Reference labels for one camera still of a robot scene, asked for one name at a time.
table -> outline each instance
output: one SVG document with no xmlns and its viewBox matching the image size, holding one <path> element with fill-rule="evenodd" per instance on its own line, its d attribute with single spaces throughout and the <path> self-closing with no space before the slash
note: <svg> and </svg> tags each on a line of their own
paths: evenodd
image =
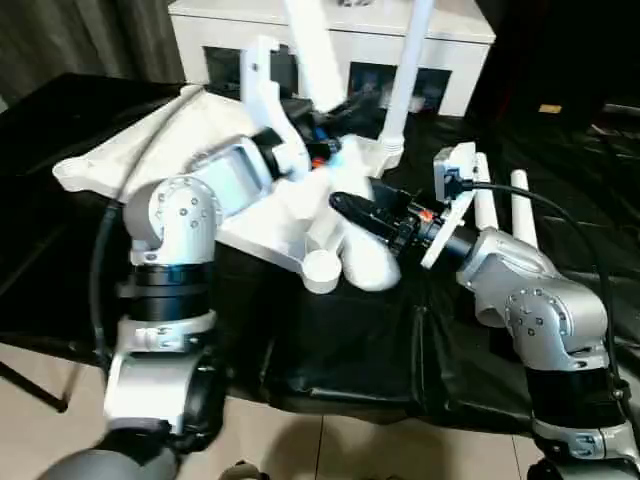
<svg viewBox="0 0 640 480">
<path fill-rule="evenodd" d="M 50 170 L 178 89 L 65 75 L 0 115 L 0 200 L 8 232 L 0 236 L 0 341 L 96 362 L 87 276 L 105 200 L 64 192 Z M 32 142 L 24 143 L 25 132 Z M 620 361 L 640 373 L 633 348 L 640 340 L 638 152 L 614 159 L 597 139 L 582 134 L 429 116 L 411 118 L 406 138 L 405 157 L 384 178 L 392 186 L 431 190 L 433 155 L 475 139 L 488 154 L 495 181 L 506 182 L 513 168 L 526 168 L 532 189 L 581 221 L 612 270 Z M 503 200 L 497 204 L 506 227 L 509 204 Z M 566 225 L 538 209 L 536 221 L 540 245 L 558 268 L 595 287 L 590 260 Z M 128 238 L 118 225 L 103 279 L 111 344 L 122 313 L 112 286 L 128 272 Z M 400 284 L 380 294 L 342 281 L 332 294 L 315 296 L 297 276 L 220 246 L 212 294 L 233 395 L 378 423 L 414 416 L 499 433 L 528 429 L 524 374 L 508 337 L 474 321 L 471 297 L 444 264 L 431 272 L 403 265 Z"/>
</svg>

white vertical pole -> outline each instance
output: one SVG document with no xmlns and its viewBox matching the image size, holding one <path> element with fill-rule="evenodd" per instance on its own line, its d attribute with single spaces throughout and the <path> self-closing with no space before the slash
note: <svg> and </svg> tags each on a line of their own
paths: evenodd
<svg viewBox="0 0 640 480">
<path fill-rule="evenodd" d="M 284 6 L 306 91 L 316 110 L 329 112 L 347 93 L 320 0 L 284 0 Z"/>
<path fill-rule="evenodd" d="M 389 151 L 401 153 L 404 149 L 404 126 L 409 113 L 409 105 L 416 85 L 416 77 L 422 56 L 424 39 L 429 29 L 429 18 L 434 8 L 434 0 L 414 0 L 409 30 L 405 35 L 404 48 L 396 70 L 391 100 L 380 134 L 380 142 Z"/>
<path fill-rule="evenodd" d="M 487 156 L 484 153 L 477 153 L 478 165 L 478 181 L 491 183 L 491 173 L 489 172 L 489 164 Z M 498 215 L 496 213 L 496 204 L 493 200 L 493 192 L 491 190 L 478 190 L 474 197 L 476 227 L 478 230 L 484 230 L 487 227 L 498 229 Z"/>
<path fill-rule="evenodd" d="M 514 170 L 511 172 L 511 185 L 513 187 L 529 190 L 527 172 L 524 170 Z M 531 200 L 520 195 L 511 195 L 511 216 L 513 222 L 513 236 L 518 240 L 527 242 L 529 245 L 538 248 L 538 238 L 536 236 L 536 224 L 533 221 L 533 209 Z"/>
</svg>

curtain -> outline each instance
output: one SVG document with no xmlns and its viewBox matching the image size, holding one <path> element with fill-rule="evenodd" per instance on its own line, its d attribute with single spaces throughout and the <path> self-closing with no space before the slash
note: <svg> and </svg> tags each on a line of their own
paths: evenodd
<svg viewBox="0 0 640 480">
<path fill-rule="evenodd" d="M 2 0 L 0 97 L 8 104 L 65 73 L 182 82 L 173 0 Z"/>
</svg>

black cable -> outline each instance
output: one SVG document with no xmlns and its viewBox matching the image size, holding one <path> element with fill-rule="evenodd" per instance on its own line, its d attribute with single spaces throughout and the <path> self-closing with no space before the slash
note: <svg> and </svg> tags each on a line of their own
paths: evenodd
<svg viewBox="0 0 640 480">
<path fill-rule="evenodd" d="M 607 332 L 605 334 L 605 342 L 607 346 L 607 350 L 609 352 L 609 366 L 610 371 L 613 375 L 615 385 L 614 388 L 618 388 L 623 384 L 623 381 L 620 378 L 620 369 L 618 367 L 618 360 L 616 357 L 615 351 L 615 335 L 613 329 L 613 318 L 614 318 L 614 304 L 613 304 L 613 292 L 611 288 L 611 280 L 609 279 L 609 272 L 607 270 L 606 264 L 602 259 L 601 255 L 598 253 L 598 249 L 595 244 L 587 235 L 584 228 L 580 226 L 578 221 L 571 216 L 571 214 L 562 208 L 557 203 L 549 200 L 542 195 L 537 193 L 530 192 L 529 190 L 524 190 L 522 188 L 514 187 L 512 185 L 500 185 L 496 183 L 488 183 L 488 182 L 463 182 L 462 183 L 464 190 L 492 190 L 499 191 L 504 193 L 510 193 L 512 195 L 519 195 L 521 197 L 528 198 L 540 205 L 547 207 L 548 209 L 554 211 L 558 214 L 563 220 L 565 220 L 573 230 L 578 234 L 578 236 L 582 239 L 589 254 L 593 258 L 593 263 L 596 268 L 596 272 L 598 274 L 598 278 L 600 281 L 600 298 L 602 299 L 602 303 L 604 304 L 604 308 L 607 312 Z M 640 448 L 640 428 L 638 426 L 638 422 L 636 421 L 633 412 L 631 411 L 631 405 L 629 404 L 629 395 L 623 395 L 622 399 L 620 399 L 620 405 L 622 409 L 629 419 L 631 423 L 633 436 L 636 441 L 636 444 Z"/>
<path fill-rule="evenodd" d="M 123 197 L 127 185 L 131 180 L 131 177 L 138 169 L 138 166 L 144 159 L 146 153 L 151 149 L 158 138 L 164 133 L 167 126 L 171 123 L 171 120 L 173 120 L 176 114 L 181 111 L 187 104 L 189 104 L 190 101 L 201 91 L 202 87 L 194 87 L 192 91 L 186 93 L 182 98 L 179 99 L 179 101 L 176 101 L 174 105 L 171 105 L 171 108 L 169 108 L 165 113 L 165 116 L 160 124 L 136 152 L 122 183 L 118 187 L 116 195 L 109 200 L 109 203 L 105 208 L 102 221 L 100 222 L 100 226 L 98 227 L 98 233 L 96 235 L 96 241 L 93 246 L 91 264 L 89 267 L 89 318 L 91 320 L 93 336 L 96 343 L 96 355 L 98 357 L 98 364 L 102 370 L 105 385 L 109 376 L 111 355 L 109 354 L 109 349 L 107 347 L 107 342 L 104 335 L 100 280 L 107 243 L 109 242 L 111 231 L 113 230 L 114 220 L 118 216 L 118 213 L 121 209 L 121 202 L 119 199 Z"/>
</svg>

tiled floor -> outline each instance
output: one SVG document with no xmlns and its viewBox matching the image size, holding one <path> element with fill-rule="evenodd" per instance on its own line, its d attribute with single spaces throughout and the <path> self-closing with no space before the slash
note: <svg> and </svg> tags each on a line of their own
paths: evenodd
<svg viewBox="0 0 640 480">
<path fill-rule="evenodd" d="M 0 360 L 61 394 L 79 372 L 63 415 L 0 379 L 0 478 L 34 480 L 61 456 L 99 438 L 102 394 L 98 371 L 0 346 Z M 526 439 L 442 430 L 418 421 L 381 427 L 343 417 L 281 412 L 229 399 L 222 434 L 193 455 L 181 480 L 215 480 L 243 459 L 273 480 L 380 479 L 517 480 L 539 457 Z"/>
</svg>

